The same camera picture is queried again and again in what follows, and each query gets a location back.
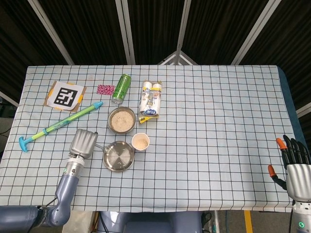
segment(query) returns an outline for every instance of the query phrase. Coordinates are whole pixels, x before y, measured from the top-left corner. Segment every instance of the soda can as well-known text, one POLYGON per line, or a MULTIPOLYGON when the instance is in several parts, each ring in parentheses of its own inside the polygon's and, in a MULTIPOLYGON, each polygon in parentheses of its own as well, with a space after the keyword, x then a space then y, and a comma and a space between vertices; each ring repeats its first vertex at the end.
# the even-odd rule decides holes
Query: soda can
POLYGON ((112 95, 112 101, 117 104, 121 104, 130 85, 131 76, 127 74, 122 74, 118 85, 116 86, 115 92, 112 95))

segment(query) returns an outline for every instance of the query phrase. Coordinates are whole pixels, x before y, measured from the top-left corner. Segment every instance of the snack package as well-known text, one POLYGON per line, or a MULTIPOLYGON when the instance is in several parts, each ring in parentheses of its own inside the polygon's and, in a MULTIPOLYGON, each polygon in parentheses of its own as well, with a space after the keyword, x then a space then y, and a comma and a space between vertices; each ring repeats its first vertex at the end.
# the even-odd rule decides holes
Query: snack package
POLYGON ((162 82, 145 80, 139 105, 139 122, 143 123, 152 118, 158 118, 160 113, 162 82))

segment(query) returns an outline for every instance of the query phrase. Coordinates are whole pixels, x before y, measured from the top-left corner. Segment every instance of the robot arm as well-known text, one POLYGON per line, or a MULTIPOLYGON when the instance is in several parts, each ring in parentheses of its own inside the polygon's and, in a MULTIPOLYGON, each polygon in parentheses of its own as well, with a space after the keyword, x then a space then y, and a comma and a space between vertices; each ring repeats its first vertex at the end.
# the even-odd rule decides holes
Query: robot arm
POLYGON ((295 200, 293 205, 294 226, 298 233, 311 231, 311 159, 306 147, 295 139, 284 135, 286 145, 281 139, 277 143, 282 152, 286 169, 286 182, 279 179, 271 165, 268 166, 270 177, 287 190, 295 200))
POLYGON ((91 156, 97 133, 78 129, 70 146, 70 156, 56 190, 52 207, 0 206, 0 232, 27 231, 37 226, 64 225, 70 217, 70 204, 76 191, 84 159, 91 156))

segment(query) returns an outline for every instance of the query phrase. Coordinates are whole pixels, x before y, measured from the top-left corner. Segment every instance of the metal bowl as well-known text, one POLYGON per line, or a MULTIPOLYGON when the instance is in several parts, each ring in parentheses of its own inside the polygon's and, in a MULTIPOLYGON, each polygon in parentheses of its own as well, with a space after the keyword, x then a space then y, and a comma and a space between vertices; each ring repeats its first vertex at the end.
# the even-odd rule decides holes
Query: metal bowl
POLYGON ((104 148, 103 163, 111 171, 125 171, 133 164, 134 157, 133 147, 117 141, 104 148))
POLYGON ((115 108, 114 110, 112 110, 112 112, 109 114, 108 116, 108 121, 107 121, 107 124, 108 124, 108 127, 111 131, 115 132, 115 133, 128 133, 130 132, 134 126, 135 126, 135 123, 136 123, 136 115, 135 113, 133 112, 132 109, 128 108, 128 107, 119 107, 119 108, 115 108), (120 111, 126 111, 128 112, 129 114, 131 114, 132 118, 133 118, 133 126, 128 130, 128 131, 125 131, 125 132, 118 132, 116 131, 113 127, 112 127, 112 124, 111 124, 111 120, 112 120, 112 117, 114 116, 114 114, 116 114, 117 112, 120 112, 120 111))

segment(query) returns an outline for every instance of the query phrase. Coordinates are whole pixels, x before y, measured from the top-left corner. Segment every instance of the table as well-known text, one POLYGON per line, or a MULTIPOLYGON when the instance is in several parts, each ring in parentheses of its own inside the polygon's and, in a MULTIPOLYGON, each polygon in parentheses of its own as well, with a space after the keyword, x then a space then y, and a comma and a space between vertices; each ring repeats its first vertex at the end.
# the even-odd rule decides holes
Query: table
POLYGON ((294 136, 291 120, 297 123, 297 117, 290 119, 287 112, 276 66, 29 67, 0 164, 0 205, 50 202, 70 143, 82 128, 97 131, 100 145, 130 143, 139 132, 147 133, 151 144, 146 152, 136 152, 133 166, 122 173, 105 168, 103 154, 95 148, 85 161, 73 210, 290 211, 291 200, 269 177, 267 165, 284 178, 275 138, 284 133, 294 136), (137 122, 127 135, 115 135, 106 119, 117 105, 96 90, 99 84, 116 85, 123 73, 131 75, 132 82, 122 106, 134 112, 142 82, 163 81, 161 116, 137 122), (87 87, 81 108, 99 100, 104 105, 29 143, 29 152, 24 153, 20 136, 28 138, 69 115, 43 106, 55 80, 87 87))

